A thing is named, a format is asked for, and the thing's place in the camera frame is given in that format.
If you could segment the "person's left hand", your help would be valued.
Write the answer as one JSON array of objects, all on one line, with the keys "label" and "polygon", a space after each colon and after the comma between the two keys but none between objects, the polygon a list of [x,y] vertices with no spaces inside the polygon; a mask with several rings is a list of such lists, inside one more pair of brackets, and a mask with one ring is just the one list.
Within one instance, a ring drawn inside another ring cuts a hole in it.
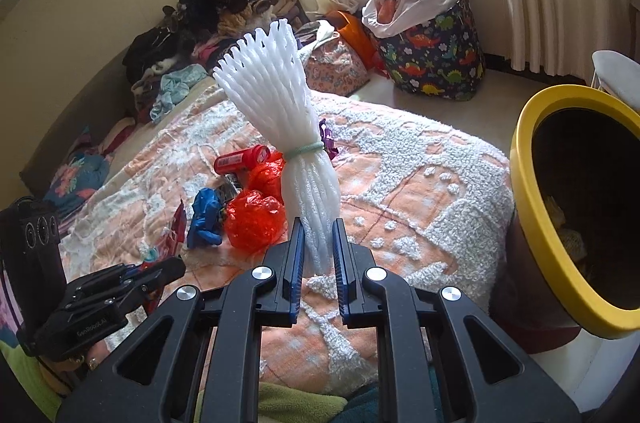
[{"label": "person's left hand", "polygon": [[38,359],[39,368],[47,384],[58,395],[66,397],[75,387],[108,356],[110,350],[105,341],[98,342],[79,358],[55,362],[47,357]]}]

